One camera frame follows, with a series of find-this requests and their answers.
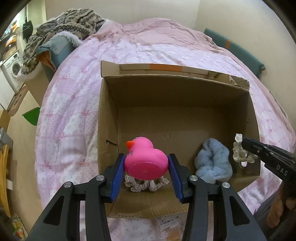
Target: bed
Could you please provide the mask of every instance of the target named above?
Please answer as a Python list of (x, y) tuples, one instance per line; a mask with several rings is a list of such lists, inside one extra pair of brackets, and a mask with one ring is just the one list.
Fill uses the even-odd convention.
[[(247, 79), (260, 141), (294, 151), (295, 133), (272, 95), (237, 57), (210, 37), (164, 18), (127, 25), (108, 20), (62, 62), (45, 93), (35, 145), (35, 173), (43, 208), (64, 182), (88, 182), (98, 174), (101, 60), (184, 65)], [(260, 178), (239, 192), (252, 213), (281, 183), (263, 165)], [(113, 241), (160, 239), (154, 220), (109, 218), (108, 223)], [(80, 229), (81, 240), (85, 240), (83, 207)]]

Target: duck's head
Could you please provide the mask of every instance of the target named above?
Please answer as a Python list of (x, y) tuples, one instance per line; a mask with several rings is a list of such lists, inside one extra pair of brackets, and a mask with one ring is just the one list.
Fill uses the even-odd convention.
[(154, 148), (152, 142), (146, 137), (137, 137), (126, 143), (129, 152), (136, 148)]

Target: white cabinet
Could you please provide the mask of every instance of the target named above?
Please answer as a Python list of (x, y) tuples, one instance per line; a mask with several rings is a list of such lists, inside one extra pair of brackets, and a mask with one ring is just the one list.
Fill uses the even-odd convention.
[(0, 69), (0, 104), (7, 110), (15, 92), (6, 80), (2, 70)]

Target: open box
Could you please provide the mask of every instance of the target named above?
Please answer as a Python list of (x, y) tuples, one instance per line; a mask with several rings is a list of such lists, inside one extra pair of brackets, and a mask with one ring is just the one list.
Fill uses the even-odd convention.
[[(99, 174), (115, 162), (118, 153), (127, 154), (126, 142), (139, 136), (149, 138), (167, 155), (174, 153), (194, 174), (194, 158), (202, 143), (212, 137), (230, 151), (234, 174), (229, 183), (236, 191), (259, 177), (259, 160), (242, 169), (232, 158), (236, 133), (259, 140), (246, 80), (182, 66), (106, 61), (101, 62), (101, 75)], [(165, 177), (170, 180), (168, 172)], [(187, 210), (188, 205), (175, 197), (171, 183), (156, 192), (139, 193), (122, 184), (115, 202), (106, 206), (113, 218), (155, 218)]]

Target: duck's orange beak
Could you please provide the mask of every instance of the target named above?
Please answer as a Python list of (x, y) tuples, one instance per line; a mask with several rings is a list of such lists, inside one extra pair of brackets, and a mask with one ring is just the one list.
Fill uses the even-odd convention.
[(128, 142), (126, 143), (126, 147), (127, 147), (128, 149), (130, 149), (135, 143), (136, 143), (135, 141), (128, 141)]

